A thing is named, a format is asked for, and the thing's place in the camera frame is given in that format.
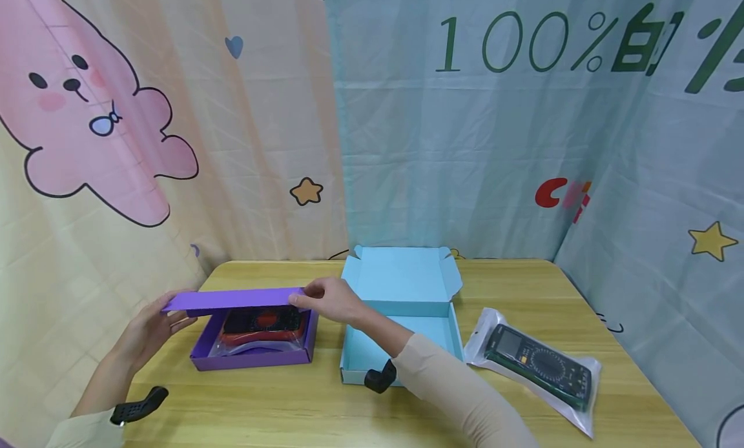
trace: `hand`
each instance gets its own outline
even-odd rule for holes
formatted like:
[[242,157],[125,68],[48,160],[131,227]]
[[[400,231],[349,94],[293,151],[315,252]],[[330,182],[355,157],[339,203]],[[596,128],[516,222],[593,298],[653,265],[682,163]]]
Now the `hand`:
[[185,311],[170,315],[162,312],[178,293],[168,292],[142,308],[114,345],[111,353],[131,366],[132,374],[142,369],[173,334],[196,322],[196,317],[188,318]]
[[341,278],[317,278],[304,288],[304,292],[305,296],[290,295],[289,304],[302,309],[313,309],[327,319],[352,327],[369,310],[346,280]]

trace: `plastic packaging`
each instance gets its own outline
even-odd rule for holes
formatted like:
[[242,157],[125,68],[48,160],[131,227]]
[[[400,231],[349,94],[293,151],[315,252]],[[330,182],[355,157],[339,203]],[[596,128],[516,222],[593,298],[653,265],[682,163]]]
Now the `plastic packaging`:
[[232,356],[253,349],[294,351],[303,347],[309,311],[294,306],[231,310],[209,356]]
[[465,345],[466,363],[527,386],[557,412],[594,437],[592,413],[602,365],[573,357],[511,327],[495,309],[484,308]]

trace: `pink bunny cartoon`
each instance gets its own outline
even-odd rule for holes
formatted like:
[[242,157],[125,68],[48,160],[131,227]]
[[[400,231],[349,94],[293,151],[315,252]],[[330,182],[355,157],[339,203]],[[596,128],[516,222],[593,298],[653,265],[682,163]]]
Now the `pink bunny cartoon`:
[[199,174],[194,149],[165,129],[163,92],[141,87],[123,52],[63,0],[0,0],[0,122],[28,150],[40,194],[88,188],[124,218],[171,213],[156,177]]

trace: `purple box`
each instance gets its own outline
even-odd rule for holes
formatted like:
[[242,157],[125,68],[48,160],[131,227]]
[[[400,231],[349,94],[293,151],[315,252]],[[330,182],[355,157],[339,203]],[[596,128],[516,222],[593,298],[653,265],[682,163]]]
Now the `purple box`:
[[276,351],[254,349],[234,356],[209,356],[228,312],[234,307],[281,306],[289,304],[289,295],[302,295],[302,288],[268,288],[263,290],[227,290],[178,293],[163,311],[186,311],[189,317],[211,318],[191,350],[191,362],[200,371],[244,369],[268,365],[308,364],[313,360],[318,313],[310,311],[302,350]]

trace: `red letter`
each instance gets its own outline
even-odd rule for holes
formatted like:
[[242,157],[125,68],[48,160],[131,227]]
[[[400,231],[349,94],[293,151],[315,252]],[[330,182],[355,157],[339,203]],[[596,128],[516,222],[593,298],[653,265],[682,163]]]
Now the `red letter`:
[[543,208],[556,207],[560,200],[558,198],[553,198],[552,194],[555,190],[565,186],[567,183],[568,179],[564,178],[546,180],[542,185],[540,185],[537,192],[535,192],[535,203]]

